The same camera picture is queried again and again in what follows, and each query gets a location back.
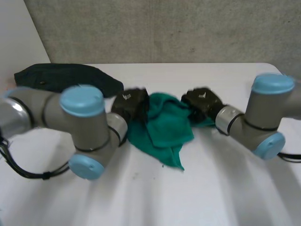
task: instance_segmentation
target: wall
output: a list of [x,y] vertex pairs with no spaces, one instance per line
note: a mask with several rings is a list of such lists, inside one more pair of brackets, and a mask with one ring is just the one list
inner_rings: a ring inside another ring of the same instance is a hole
[[49,62],[47,53],[22,0],[0,0],[0,92],[14,73]]
[[52,62],[267,62],[298,75],[298,0],[25,0]]

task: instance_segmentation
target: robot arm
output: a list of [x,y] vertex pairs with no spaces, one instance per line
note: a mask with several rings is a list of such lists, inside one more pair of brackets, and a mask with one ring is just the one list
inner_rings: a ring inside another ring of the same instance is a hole
[[264,74],[254,80],[246,113],[222,101],[208,88],[189,91],[182,100],[194,118],[210,117],[217,129],[268,160],[277,156],[285,137],[277,131],[283,117],[301,117],[301,85],[284,75]]
[[[131,101],[123,102],[123,95]],[[0,132],[3,138],[25,133],[35,127],[68,132],[76,149],[69,160],[70,169],[79,177],[100,177],[115,149],[127,132],[127,124],[143,113],[146,90],[128,90],[118,95],[112,112],[106,114],[101,91],[77,86],[62,94],[18,88],[0,100]]]
[[[117,95],[106,114],[102,93],[91,86],[77,86],[62,94],[29,88],[9,91],[0,100],[0,135],[10,138],[35,127],[71,134],[76,149],[69,160],[79,177],[97,179],[133,119],[146,120],[148,94],[132,89]],[[254,80],[246,113],[225,105],[208,88],[188,91],[182,96],[194,113],[195,123],[211,118],[217,129],[232,137],[262,159],[277,156],[285,137],[277,131],[283,117],[301,118],[301,85],[284,75],[260,75]]]

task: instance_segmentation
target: white table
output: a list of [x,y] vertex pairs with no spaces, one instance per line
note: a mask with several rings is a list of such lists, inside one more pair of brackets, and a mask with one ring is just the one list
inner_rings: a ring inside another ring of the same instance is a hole
[[[209,86],[225,103],[246,109],[255,76],[270,64],[94,65],[126,88],[181,98]],[[107,101],[107,110],[113,100]],[[301,124],[284,119],[284,151],[300,153]],[[194,129],[180,152],[184,172],[162,167],[129,143],[106,172],[89,182],[68,172],[49,181],[18,176],[0,160],[0,218],[5,226],[296,226],[301,225],[301,164],[264,162],[214,129]],[[37,129],[13,138],[25,169],[43,172],[73,153],[69,134]]]

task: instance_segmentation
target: gray concrete wall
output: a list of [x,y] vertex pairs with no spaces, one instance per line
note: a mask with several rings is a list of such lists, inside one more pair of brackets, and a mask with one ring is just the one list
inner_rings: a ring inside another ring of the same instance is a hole
[[299,0],[25,0],[52,62],[267,62],[301,75]]

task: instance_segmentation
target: black cable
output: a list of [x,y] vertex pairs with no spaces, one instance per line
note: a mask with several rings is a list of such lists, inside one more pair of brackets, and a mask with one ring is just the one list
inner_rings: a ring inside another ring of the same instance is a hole
[[301,154],[278,153],[278,157],[291,163],[301,163]]
[[43,179],[48,180],[52,177],[59,176],[69,170],[68,162],[66,162],[61,167],[55,169],[51,172],[44,172],[42,174],[38,173],[30,173],[28,171],[25,171],[21,167],[18,166],[18,164],[15,162],[13,156],[11,155],[9,151],[9,142],[8,140],[1,138],[2,142],[0,143],[0,154],[3,156],[3,158],[6,160],[6,163],[20,176],[28,179]]

